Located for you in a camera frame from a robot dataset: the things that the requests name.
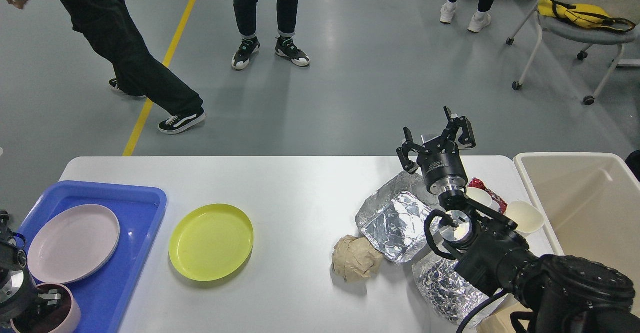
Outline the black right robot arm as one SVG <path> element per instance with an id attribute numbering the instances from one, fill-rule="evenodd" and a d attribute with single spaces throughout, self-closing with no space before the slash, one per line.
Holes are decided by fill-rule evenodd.
<path id="1" fill-rule="evenodd" d="M 460 149 L 476 146 L 465 116 L 444 107 L 447 124 L 441 135 L 414 142 L 405 127 L 397 149 L 403 169 L 422 171 L 427 191 L 439 209 L 427 216 L 423 231 L 430 249 L 455 261 L 454 270 L 487 295 L 467 314 L 461 333 L 478 313 L 506 295 L 526 308 L 510 315 L 517 333 L 637 333 L 633 315 L 633 281 L 617 269 L 572 255 L 535 256 L 517 223 L 466 193 L 469 179 Z"/>

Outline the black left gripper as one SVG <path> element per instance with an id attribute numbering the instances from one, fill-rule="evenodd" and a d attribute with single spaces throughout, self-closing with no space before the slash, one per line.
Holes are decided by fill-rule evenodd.
<path id="1" fill-rule="evenodd" d="M 0 271 L 0 323 L 9 326 L 10 320 L 21 315 L 38 313 L 39 309 L 59 308 L 63 302 L 61 290 L 38 290 L 28 269 Z"/>

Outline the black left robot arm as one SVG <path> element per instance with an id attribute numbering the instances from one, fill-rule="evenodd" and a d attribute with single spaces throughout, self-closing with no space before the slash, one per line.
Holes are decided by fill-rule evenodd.
<path id="1" fill-rule="evenodd" d="M 10 215 L 0 212 L 1 325 L 32 329 L 60 307 L 59 289 L 38 288 L 27 267 L 26 238 L 9 227 Z"/>

